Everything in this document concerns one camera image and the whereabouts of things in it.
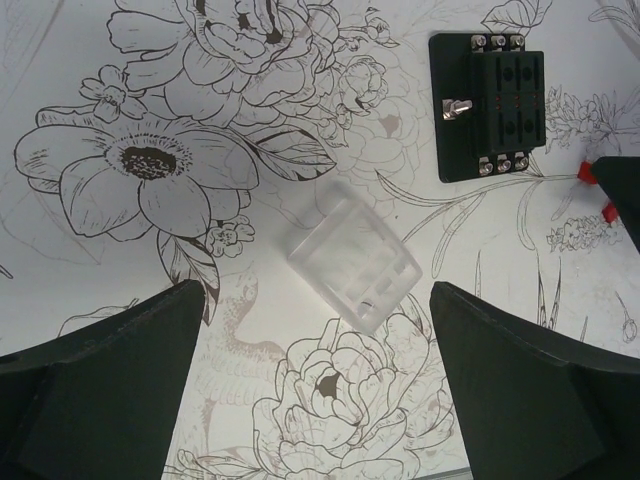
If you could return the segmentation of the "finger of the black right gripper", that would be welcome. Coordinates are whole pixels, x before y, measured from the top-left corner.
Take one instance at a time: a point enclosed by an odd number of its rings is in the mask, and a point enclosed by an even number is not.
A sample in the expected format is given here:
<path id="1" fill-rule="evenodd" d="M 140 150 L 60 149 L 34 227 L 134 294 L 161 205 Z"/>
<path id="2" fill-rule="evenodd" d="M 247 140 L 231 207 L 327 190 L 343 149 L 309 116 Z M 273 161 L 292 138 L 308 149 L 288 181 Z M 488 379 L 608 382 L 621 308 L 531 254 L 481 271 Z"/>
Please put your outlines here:
<path id="1" fill-rule="evenodd" d="M 591 167 L 630 235 L 639 234 L 639 158 L 605 156 Z"/>

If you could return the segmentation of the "black fuse box base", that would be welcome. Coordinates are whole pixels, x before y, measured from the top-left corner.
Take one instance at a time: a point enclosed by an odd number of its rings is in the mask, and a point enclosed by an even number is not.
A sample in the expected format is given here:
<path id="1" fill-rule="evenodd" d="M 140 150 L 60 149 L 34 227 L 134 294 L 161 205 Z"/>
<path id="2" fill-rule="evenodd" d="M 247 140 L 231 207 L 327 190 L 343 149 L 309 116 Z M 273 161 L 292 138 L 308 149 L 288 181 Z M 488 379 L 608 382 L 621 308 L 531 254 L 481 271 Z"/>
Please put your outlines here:
<path id="1" fill-rule="evenodd" d="M 439 179 L 527 171 L 546 145 L 544 53 L 518 33 L 441 32 L 428 48 Z"/>

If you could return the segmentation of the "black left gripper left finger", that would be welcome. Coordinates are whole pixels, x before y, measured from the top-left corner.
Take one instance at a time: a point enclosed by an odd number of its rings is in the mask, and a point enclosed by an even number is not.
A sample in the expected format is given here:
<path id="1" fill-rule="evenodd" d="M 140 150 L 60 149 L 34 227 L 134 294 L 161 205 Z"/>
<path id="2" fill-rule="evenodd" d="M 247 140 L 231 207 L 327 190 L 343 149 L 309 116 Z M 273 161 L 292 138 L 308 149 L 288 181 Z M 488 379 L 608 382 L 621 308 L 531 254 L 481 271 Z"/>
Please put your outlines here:
<path id="1" fill-rule="evenodd" d="M 160 478 L 205 303 L 183 281 L 2 356 L 2 478 Z"/>

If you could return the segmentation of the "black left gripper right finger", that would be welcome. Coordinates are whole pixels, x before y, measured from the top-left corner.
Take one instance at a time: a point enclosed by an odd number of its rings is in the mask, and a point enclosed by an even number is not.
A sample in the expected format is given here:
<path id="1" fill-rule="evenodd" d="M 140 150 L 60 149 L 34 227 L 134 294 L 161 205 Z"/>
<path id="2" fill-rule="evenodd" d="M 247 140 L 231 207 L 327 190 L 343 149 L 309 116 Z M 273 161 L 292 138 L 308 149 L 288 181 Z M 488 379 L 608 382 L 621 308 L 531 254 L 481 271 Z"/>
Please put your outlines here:
<path id="1" fill-rule="evenodd" d="M 638 478 L 638 359 L 448 282 L 430 311 L 474 478 Z"/>

